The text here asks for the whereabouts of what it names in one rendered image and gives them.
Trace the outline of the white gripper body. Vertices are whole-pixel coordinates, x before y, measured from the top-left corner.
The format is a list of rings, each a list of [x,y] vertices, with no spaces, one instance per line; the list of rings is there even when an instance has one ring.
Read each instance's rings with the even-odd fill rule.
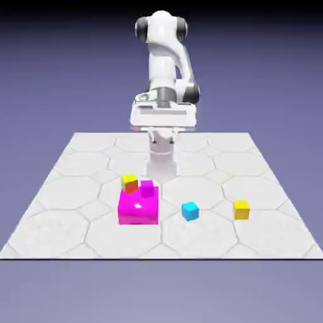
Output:
[[[156,101],[133,101],[130,124],[135,131],[147,128],[195,128],[197,107],[191,103],[170,102],[161,108]]]

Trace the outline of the small magenta cube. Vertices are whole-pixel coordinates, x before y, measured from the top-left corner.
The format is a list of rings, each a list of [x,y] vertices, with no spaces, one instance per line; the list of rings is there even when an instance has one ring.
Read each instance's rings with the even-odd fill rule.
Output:
[[[144,198],[151,197],[154,194],[154,183],[152,180],[142,180],[141,181],[141,195]]]

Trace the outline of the small yellow orange cube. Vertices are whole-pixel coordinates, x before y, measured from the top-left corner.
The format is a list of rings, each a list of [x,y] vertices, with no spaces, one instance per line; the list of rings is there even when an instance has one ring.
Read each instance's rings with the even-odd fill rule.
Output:
[[[133,173],[122,175],[121,187],[126,194],[136,192],[138,190],[138,178]]]

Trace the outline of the small cyan cube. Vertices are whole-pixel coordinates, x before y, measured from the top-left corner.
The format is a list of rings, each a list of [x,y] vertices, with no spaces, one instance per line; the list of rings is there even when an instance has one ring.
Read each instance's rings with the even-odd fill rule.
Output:
[[[199,207],[194,202],[182,204],[182,216],[186,221],[193,221],[199,217]]]

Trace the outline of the large magenta box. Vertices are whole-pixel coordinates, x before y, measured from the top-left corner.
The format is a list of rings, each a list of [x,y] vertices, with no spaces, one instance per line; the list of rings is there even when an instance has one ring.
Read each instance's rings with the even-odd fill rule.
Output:
[[[120,225],[157,225],[159,222],[159,187],[153,187],[149,197],[143,197],[141,187],[136,192],[120,192],[117,207]]]

